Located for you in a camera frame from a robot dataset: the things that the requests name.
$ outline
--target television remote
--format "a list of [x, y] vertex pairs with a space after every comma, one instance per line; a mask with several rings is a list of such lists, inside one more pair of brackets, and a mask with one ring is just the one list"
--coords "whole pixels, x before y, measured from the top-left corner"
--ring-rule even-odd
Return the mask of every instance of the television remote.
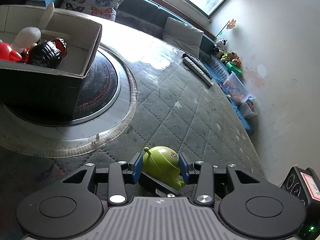
[[184, 53], [182, 57], [188, 57], [194, 64], [196, 64], [210, 79], [212, 79], [212, 75], [209, 73], [209, 71], [205, 68], [205, 66], [201, 63], [200, 60], [197, 58], [191, 56], [188, 53]]
[[182, 60], [188, 67], [190, 67], [209, 87], [213, 86], [213, 81], [211, 81], [208, 76], [188, 57], [184, 57]]

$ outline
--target black speaker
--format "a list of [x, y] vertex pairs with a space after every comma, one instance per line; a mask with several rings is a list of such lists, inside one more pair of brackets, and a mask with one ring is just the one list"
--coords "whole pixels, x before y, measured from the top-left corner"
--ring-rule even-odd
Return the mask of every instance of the black speaker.
[[320, 234], [320, 180], [313, 169], [292, 167], [282, 189], [298, 197], [307, 209], [307, 217], [298, 236], [314, 240]]

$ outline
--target toy antenna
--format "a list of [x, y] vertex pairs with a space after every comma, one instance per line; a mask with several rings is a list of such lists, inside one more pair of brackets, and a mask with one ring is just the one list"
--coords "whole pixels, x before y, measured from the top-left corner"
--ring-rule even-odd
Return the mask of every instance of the toy antenna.
[[151, 152], [150, 152], [149, 150], [150, 150], [149, 147], [145, 147], [145, 148], [144, 148], [144, 151], [145, 151], [146, 153], [148, 153], [149, 155], [151, 155]]

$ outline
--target red toy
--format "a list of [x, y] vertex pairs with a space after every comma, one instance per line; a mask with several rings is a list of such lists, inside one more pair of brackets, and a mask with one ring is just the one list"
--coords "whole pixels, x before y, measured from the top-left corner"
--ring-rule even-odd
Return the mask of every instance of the red toy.
[[22, 60], [22, 57], [11, 47], [10, 44], [3, 43], [0, 40], [0, 59], [8, 61], [20, 61]]

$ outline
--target label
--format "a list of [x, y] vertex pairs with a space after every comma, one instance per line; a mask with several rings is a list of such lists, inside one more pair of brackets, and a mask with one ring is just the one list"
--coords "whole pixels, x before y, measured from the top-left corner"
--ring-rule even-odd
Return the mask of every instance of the label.
[[315, 181], [313, 180], [313, 178], [305, 173], [301, 173], [301, 176], [303, 177], [304, 182], [306, 183], [308, 190], [310, 192], [311, 197], [314, 200], [320, 201], [320, 191], [317, 187], [317, 185], [315, 184]]

